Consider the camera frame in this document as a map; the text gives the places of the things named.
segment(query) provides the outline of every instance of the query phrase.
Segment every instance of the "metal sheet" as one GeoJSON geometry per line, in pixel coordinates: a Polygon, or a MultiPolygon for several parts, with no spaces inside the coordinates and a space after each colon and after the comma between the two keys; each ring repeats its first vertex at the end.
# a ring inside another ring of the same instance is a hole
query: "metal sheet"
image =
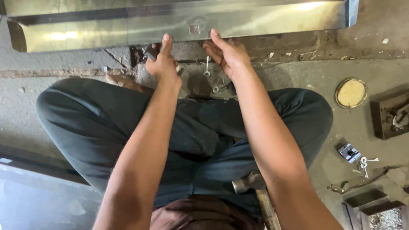
{"type": "Polygon", "coordinates": [[[12,17],[13,47],[46,52],[137,45],[159,42],[164,33],[175,41],[202,40],[213,27],[223,37],[345,28],[356,23],[359,0],[118,0],[98,6],[64,2],[69,4],[64,9],[60,5],[59,13],[12,17]]]}

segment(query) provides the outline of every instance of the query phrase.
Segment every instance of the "bare foot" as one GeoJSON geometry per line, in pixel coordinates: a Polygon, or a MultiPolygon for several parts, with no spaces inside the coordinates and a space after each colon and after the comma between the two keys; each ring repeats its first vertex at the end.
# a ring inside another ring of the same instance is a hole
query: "bare foot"
{"type": "Polygon", "coordinates": [[[136,82],[134,82],[134,81],[132,81],[130,79],[121,77],[119,75],[107,74],[105,76],[105,80],[111,85],[121,86],[121,87],[124,87],[124,88],[135,90],[135,91],[138,91],[138,92],[141,92],[141,93],[146,93],[146,94],[149,94],[149,95],[152,95],[153,92],[155,91],[154,89],[151,89],[151,88],[148,88],[148,87],[145,87],[145,86],[141,86],[138,83],[136,83],[136,82]]]}

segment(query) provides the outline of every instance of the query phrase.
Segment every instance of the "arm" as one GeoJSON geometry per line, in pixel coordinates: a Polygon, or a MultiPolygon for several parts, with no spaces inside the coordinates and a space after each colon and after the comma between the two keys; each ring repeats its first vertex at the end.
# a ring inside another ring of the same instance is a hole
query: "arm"
{"type": "Polygon", "coordinates": [[[158,86],[112,171],[93,229],[149,229],[153,201],[168,155],[169,138],[182,80],[165,34],[157,60],[146,69],[158,86]]]}
{"type": "Polygon", "coordinates": [[[301,151],[252,68],[243,44],[224,41],[214,29],[211,38],[213,42],[206,42],[203,47],[236,87],[254,159],[282,229],[341,230],[318,199],[301,151]]]}

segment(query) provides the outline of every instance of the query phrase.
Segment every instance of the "dark green pants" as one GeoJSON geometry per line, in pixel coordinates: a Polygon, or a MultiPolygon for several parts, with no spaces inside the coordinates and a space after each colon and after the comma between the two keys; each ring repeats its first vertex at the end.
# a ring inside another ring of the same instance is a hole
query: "dark green pants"
{"type": "MultiPolygon", "coordinates": [[[[321,95],[305,89],[268,94],[309,167],[331,129],[330,106],[321,95]]],[[[103,193],[149,99],[127,88],[72,78],[58,81],[41,93],[37,113],[62,154],[103,193]]],[[[190,194],[207,194],[259,216],[254,191],[235,194],[231,185],[232,180],[257,169],[238,101],[178,100],[155,208],[190,194]],[[242,139],[234,144],[232,137],[242,139]]]]}

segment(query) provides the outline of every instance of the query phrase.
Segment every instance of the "hammer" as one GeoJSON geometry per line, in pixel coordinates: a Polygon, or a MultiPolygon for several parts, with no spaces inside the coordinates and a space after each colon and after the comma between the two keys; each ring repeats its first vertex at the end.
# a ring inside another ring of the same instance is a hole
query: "hammer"
{"type": "Polygon", "coordinates": [[[266,190],[267,186],[259,170],[252,171],[248,176],[232,181],[232,184],[237,194],[255,189],[260,204],[261,217],[267,230],[281,230],[277,214],[266,190]]]}

